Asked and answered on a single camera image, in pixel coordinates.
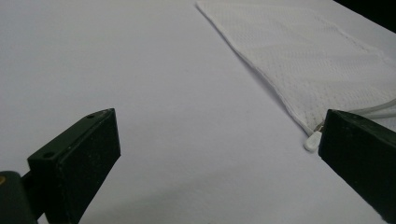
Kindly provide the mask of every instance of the screw hole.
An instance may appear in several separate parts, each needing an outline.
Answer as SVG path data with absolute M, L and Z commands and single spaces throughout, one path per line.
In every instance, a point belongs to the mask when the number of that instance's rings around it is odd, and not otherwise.
M 48 158 L 51 158 L 51 157 L 53 157 L 53 155 L 55 155 L 55 153 L 53 153 L 53 152 L 47 152 L 46 154 L 44 154 L 44 158 L 46 158 L 46 159 L 48 159 Z
M 6 177 L 3 175 L 0 175 L 0 185 L 2 185 L 4 182 L 6 182 Z

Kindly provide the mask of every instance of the black plastic part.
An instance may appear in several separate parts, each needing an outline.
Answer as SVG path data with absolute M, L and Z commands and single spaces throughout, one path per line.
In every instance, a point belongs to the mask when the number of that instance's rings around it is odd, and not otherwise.
M 81 119 L 30 156 L 49 223 L 78 223 L 119 156 L 114 109 Z
M 42 185 L 33 178 L 31 172 L 24 175 L 21 180 L 30 204 L 30 209 L 35 219 L 39 219 L 45 212 L 45 201 L 42 198 L 45 192 L 43 192 Z
M 319 156 L 389 223 L 396 223 L 396 133 L 329 110 Z
M 18 173 L 0 172 L 0 195 L 1 224 L 37 223 Z

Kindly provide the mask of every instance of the white fabric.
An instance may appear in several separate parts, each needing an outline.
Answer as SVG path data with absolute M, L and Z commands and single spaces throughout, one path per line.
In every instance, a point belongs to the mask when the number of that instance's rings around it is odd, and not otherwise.
M 231 47 L 274 87 L 311 134 L 328 109 L 353 110 L 396 98 L 396 66 L 317 12 L 198 2 Z M 379 111 L 389 113 L 396 107 Z M 379 119 L 396 130 L 396 119 Z

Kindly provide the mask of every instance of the white surface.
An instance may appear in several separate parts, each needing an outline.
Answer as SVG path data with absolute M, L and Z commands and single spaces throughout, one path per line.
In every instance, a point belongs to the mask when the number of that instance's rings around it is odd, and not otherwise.
M 396 58 L 394 34 L 333 1 L 263 2 Z M 193 1 L 2 1 L 0 67 L 1 170 L 116 108 L 122 156 L 80 223 L 383 223 Z
M 211 1 L 197 6 L 308 134 L 329 109 L 353 111 L 396 99 L 396 62 L 312 9 Z M 396 105 L 380 113 L 394 111 Z M 381 122 L 396 131 L 396 118 Z

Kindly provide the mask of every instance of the white table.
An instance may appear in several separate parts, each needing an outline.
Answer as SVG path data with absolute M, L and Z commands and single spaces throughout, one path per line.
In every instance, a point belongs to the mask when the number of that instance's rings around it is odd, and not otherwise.
M 396 34 L 309 7 L 396 60 Z M 385 223 L 194 1 L 1 1 L 0 170 L 115 107 L 121 158 L 80 223 Z M 40 223 L 47 223 L 40 218 Z

